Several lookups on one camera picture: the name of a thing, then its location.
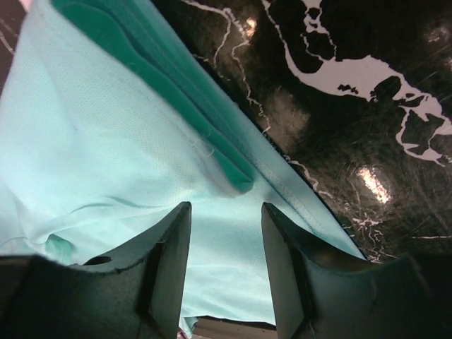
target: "mint green fabric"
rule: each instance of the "mint green fabric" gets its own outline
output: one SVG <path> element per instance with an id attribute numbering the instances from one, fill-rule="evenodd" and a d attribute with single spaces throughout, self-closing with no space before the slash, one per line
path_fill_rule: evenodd
<path id="1" fill-rule="evenodd" d="M 0 254 L 83 263 L 190 201 L 182 316 L 269 323 L 264 201 L 361 257 L 149 1 L 54 4 L 32 5 L 0 99 Z"/>

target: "folded shirt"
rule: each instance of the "folded shirt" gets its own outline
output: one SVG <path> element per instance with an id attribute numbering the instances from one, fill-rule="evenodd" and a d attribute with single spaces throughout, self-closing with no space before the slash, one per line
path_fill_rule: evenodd
<path id="1" fill-rule="evenodd" d="M 148 0 L 35 0 L 0 99 L 0 254 L 84 263 L 193 206 L 182 316 L 275 323 L 261 205 L 362 257 Z"/>

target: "black marble surface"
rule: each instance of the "black marble surface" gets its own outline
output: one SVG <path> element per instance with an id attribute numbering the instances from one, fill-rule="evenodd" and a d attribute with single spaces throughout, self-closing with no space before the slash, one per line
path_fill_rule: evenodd
<path id="1" fill-rule="evenodd" d="M 369 260 L 452 252 L 452 2 L 153 2 Z"/>

